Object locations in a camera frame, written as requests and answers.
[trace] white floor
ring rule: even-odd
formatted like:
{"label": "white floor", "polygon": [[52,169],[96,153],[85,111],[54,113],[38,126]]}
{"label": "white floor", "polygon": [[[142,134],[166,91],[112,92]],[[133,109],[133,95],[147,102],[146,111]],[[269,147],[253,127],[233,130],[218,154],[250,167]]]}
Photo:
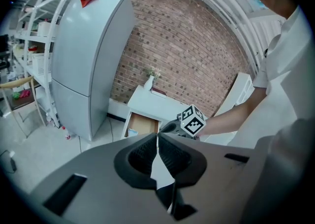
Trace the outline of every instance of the white floor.
{"label": "white floor", "polygon": [[[6,113],[3,101],[0,102],[0,109]],[[20,122],[29,136],[25,139],[11,114],[0,118],[0,152],[15,152],[13,159],[17,171],[7,175],[19,188],[30,193],[48,174],[80,154],[80,142],[77,136],[66,140],[65,131],[61,128],[52,125],[44,127],[36,110],[23,111],[21,115],[22,118],[27,116],[23,123]],[[113,139],[109,120],[113,128]],[[81,138],[82,152],[120,140],[123,127],[123,122],[106,118],[93,142]],[[1,163],[6,170],[11,171],[8,153],[2,155]]]}

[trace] white basket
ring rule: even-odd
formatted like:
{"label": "white basket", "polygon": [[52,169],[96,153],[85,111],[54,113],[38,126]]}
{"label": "white basket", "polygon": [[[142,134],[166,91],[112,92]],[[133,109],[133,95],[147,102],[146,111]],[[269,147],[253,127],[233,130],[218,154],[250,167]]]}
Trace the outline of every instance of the white basket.
{"label": "white basket", "polygon": [[[49,53],[48,60],[48,72],[51,72],[51,57],[52,53]],[[44,74],[44,53],[33,53],[33,71],[35,75],[43,75]]]}

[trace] white shirt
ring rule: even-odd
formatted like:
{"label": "white shirt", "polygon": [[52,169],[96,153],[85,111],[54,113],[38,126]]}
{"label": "white shirt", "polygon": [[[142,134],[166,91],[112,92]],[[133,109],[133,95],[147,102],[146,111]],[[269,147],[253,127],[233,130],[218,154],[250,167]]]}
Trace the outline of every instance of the white shirt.
{"label": "white shirt", "polygon": [[249,115],[229,146],[254,148],[257,141],[315,115],[315,50],[312,31],[300,9],[283,24],[270,43],[253,82],[267,97]]}

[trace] refrigerator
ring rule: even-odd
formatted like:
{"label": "refrigerator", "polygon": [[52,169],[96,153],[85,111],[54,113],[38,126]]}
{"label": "refrigerator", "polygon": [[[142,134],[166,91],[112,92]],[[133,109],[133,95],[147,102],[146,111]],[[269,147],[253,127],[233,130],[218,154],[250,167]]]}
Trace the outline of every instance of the refrigerator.
{"label": "refrigerator", "polygon": [[104,122],[115,73],[135,24],[131,0],[71,0],[52,56],[52,90],[59,120],[86,139]]}

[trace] forearm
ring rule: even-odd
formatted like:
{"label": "forearm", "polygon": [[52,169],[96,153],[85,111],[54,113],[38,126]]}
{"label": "forearm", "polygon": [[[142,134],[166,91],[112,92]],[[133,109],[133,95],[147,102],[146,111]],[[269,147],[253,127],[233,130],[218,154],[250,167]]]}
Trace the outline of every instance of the forearm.
{"label": "forearm", "polygon": [[237,131],[250,113],[247,104],[242,103],[221,115],[207,119],[207,125],[202,134],[212,135]]}

